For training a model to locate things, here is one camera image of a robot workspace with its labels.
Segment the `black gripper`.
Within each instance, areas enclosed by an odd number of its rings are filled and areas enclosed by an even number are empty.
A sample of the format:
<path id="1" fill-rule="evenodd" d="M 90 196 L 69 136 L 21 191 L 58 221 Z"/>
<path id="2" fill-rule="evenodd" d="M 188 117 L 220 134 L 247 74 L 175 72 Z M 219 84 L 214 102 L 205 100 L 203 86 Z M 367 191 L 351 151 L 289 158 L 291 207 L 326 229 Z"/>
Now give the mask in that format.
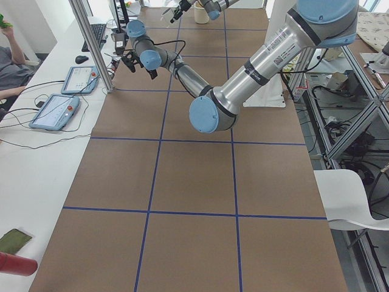
<path id="1" fill-rule="evenodd" d="M 190 8 L 190 3 L 187 0 L 180 0 L 179 6 L 176 9 L 171 9 L 170 23 L 174 23 L 182 16 L 182 12 L 186 12 Z"/>
<path id="2" fill-rule="evenodd" d="M 121 56 L 121 60 L 123 61 L 124 65 L 131 71 L 136 72 L 136 65 L 139 65 L 141 68 L 144 68 L 138 54 L 135 50 L 129 50 L 127 53 L 123 54 Z M 151 79 L 155 79 L 157 77 L 157 70 L 147 70 L 147 73 L 149 73 Z"/>

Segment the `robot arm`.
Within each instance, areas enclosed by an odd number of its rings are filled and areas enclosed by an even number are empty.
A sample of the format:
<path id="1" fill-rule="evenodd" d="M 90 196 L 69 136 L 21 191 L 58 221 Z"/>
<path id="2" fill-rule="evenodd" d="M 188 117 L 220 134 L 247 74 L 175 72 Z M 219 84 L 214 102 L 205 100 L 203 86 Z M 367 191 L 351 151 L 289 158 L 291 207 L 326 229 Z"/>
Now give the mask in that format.
<path id="1" fill-rule="evenodd" d="M 285 23 L 222 86 L 210 86 L 177 52 L 163 50 L 146 34 L 140 20 L 126 33 L 131 53 L 155 77 L 165 68 L 194 96 L 189 108 L 192 126 L 201 133 L 234 126 L 240 106 L 254 95 L 303 49 L 346 46 L 356 38 L 358 1 L 297 1 Z"/>
<path id="2" fill-rule="evenodd" d="M 225 9 L 229 8 L 233 4 L 237 3 L 238 1 L 239 0 L 205 0 L 199 1 L 199 3 L 203 6 L 203 8 L 205 8 L 208 17 L 211 20 L 215 20 L 220 16 L 221 12 L 223 12 Z M 166 9 L 166 11 L 163 12 L 162 16 L 168 21 L 168 24 L 172 24 L 178 21 L 185 12 L 187 12 L 192 6 L 194 6 L 195 3 L 195 0 L 179 1 L 177 7 Z"/>

